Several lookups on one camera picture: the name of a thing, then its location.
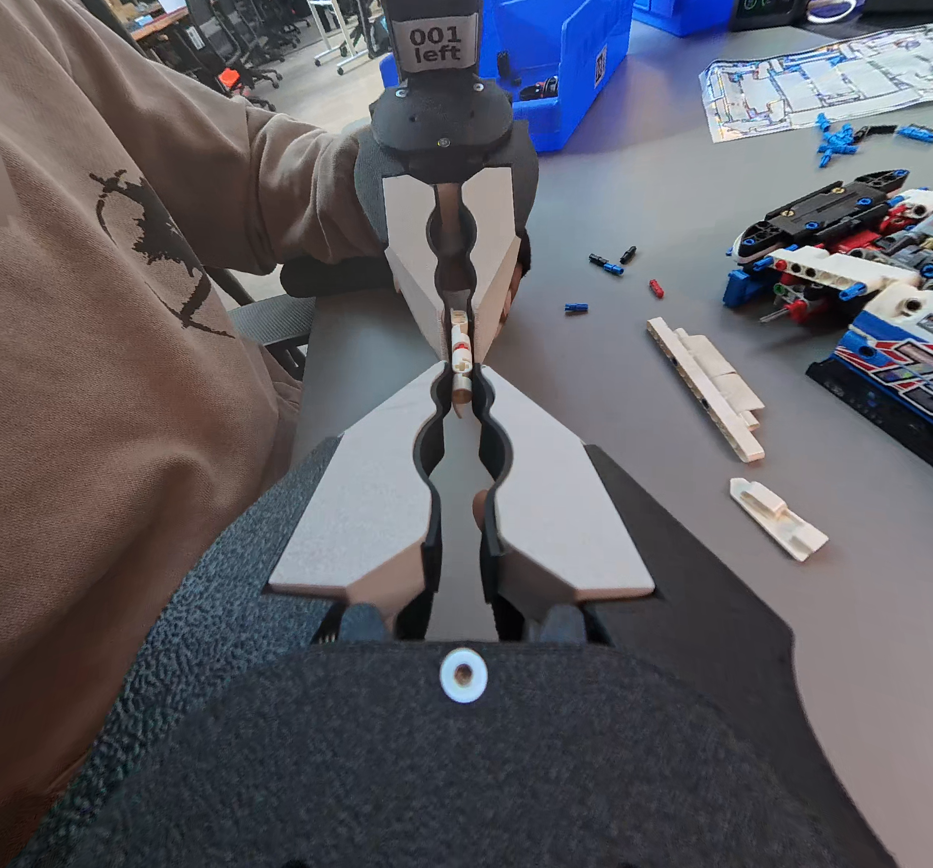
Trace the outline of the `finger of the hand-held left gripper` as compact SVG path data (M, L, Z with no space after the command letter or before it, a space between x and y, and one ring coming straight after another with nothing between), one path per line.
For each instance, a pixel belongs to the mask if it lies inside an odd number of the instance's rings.
M519 235L514 215L512 171L489 167L461 188L464 207L475 227L469 261L475 276L470 308L474 361L482 363L499 328L517 265Z
M382 180L388 233L386 258L420 332L439 360L449 358L445 307L437 291L437 256L428 227L437 207L436 192L410 176Z

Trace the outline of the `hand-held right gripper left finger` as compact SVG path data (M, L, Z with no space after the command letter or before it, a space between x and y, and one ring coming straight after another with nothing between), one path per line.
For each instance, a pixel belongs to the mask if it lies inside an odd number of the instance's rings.
M438 362L348 428L286 544L271 592L369 605L399 639L424 639L442 565L432 475L445 454Z

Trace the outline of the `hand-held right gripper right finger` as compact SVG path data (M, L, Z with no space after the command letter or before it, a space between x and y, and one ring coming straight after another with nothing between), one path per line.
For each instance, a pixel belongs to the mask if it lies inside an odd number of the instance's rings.
M587 445L491 366L473 378L479 457L492 480L481 579L499 639L558 606L655 594L656 585Z

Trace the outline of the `person's left forearm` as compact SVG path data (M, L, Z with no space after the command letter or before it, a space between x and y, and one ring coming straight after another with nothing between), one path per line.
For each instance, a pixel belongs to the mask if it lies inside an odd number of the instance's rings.
M244 110L246 143L232 183L239 212L223 268L267 275L311 257L326 266L383 258L356 195L359 140L256 107Z

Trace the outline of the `person's left hand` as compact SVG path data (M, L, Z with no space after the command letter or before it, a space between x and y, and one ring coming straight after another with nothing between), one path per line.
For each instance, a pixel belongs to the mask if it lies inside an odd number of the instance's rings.
M513 269L511 278L509 280L509 285L507 288L504 305L503 305L503 308L500 314L498 326L496 328L496 337L498 337L502 333L502 329L511 311L512 304L519 290L519 286L523 279L523 276L524 276L523 266L521 265L521 263L517 263L515 268Z

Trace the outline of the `black office chair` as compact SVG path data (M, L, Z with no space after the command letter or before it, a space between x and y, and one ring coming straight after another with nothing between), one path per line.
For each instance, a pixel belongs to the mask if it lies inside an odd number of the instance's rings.
M281 269L284 293L255 300L227 269L208 268L213 282L233 299L229 315L236 330L267 349L286 373L304 378L307 345L320 297L355 291L392 289L393 274L384 257L354 257L335 265L310 256L287 262Z

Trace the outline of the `long white brick beam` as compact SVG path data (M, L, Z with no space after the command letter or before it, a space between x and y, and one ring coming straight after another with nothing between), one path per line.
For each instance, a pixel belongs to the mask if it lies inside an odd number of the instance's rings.
M674 329L662 317L648 320L646 328L740 461L763 460L756 432L765 404L710 339Z

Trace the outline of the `small white brick panel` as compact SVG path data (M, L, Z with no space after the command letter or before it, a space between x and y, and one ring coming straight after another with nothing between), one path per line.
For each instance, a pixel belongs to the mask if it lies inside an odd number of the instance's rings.
M729 497L790 558L805 562L829 542L829 536L793 512L787 502L758 481L729 480Z

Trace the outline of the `printed instruction sheet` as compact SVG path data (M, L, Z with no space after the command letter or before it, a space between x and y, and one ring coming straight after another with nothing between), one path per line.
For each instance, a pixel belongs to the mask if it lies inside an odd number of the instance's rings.
M699 77L712 139L852 123L932 98L932 28L883 31L762 60L717 60Z

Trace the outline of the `blue white red toy car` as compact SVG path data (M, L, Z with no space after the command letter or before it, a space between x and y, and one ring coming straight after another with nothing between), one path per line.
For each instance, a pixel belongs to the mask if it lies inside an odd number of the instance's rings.
M722 304L769 298L761 323L845 323L807 376L931 464L931 190L908 178L868 173L767 212L729 250Z

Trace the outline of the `cluster of blue connectors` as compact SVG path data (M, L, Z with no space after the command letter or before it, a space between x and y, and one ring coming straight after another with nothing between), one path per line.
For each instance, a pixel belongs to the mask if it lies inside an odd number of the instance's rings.
M822 142L817 148L820 169L826 168L834 157L858 152L856 130L851 124L834 128L833 122L823 113L816 116L815 124L822 133Z

